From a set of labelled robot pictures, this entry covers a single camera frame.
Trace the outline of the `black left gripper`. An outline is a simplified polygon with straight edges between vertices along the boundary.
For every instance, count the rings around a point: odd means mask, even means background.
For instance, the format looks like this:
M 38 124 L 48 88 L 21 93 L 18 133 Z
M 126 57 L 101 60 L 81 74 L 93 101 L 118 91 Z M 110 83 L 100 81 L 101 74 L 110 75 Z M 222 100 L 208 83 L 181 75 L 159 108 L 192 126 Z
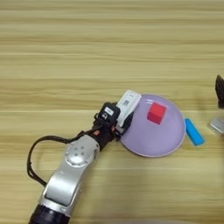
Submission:
M 100 150 L 102 150 L 109 142 L 115 138 L 115 126 L 116 133 L 122 136 L 130 127 L 134 113 L 130 113 L 124 120 L 123 125 L 117 124 L 117 120 L 104 119 L 99 114 L 94 116 L 93 124 L 93 135 L 95 141 L 100 145 Z

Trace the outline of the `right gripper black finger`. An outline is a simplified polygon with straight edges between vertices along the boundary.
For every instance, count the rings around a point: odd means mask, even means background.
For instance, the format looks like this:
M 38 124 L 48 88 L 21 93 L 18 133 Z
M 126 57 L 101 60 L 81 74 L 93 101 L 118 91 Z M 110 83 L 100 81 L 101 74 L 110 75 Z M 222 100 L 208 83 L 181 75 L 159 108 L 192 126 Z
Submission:
M 218 106 L 224 109 L 224 79 L 218 75 L 215 81 L 215 91 L 218 98 Z

